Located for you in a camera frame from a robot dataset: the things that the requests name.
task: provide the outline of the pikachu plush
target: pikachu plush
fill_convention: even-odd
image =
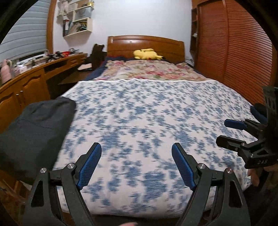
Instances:
[[[135,50],[134,58],[137,60],[162,60],[163,56],[158,56],[153,49]]]

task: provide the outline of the finger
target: finger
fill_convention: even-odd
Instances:
[[[121,224],[119,226],[136,226],[136,225],[137,225],[136,222],[129,222],[129,223]]]
[[[275,164],[273,166],[264,167],[264,170],[267,172],[278,171],[278,164]]]
[[[256,173],[256,169],[249,169],[247,172],[247,176],[251,176],[253,173]]]
[[[253,173],[253,174],[251,175],[251,183],[252,183],[254,186],[258,187],[259,182],[260,182],[260,179],[259,179],[258,175],[255,174],[255,173]]]

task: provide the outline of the gray cloth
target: gray cloth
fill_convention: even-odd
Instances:
[[[33,184],[43,167],[52,170],[75,114],[65,97],[27,106],[0,134],[0,169]]]

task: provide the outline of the window blind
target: window blind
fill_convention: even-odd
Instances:
[[[14,24],[0,45],[0,62],[46,50],[46,25],[51,0],[38,0]]]

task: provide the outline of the blue and white blanket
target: blue and white blanket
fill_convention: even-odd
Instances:
[[[77,112],[54,169],[75,162],[94,142],[101,144],[99,164],[81,190],[92,214],[180,216],[192,192],[172,158],[175,142],[211,169],[231,167],[242,189],[250,182],[243,160],[215,140],[226,135],[254,141],[245,131],[226,128],[224,120],[255,119],[250,103],[220,82],[83,81],[63,96],[76,101]],[[207,208],[213,197],[212,189]]]

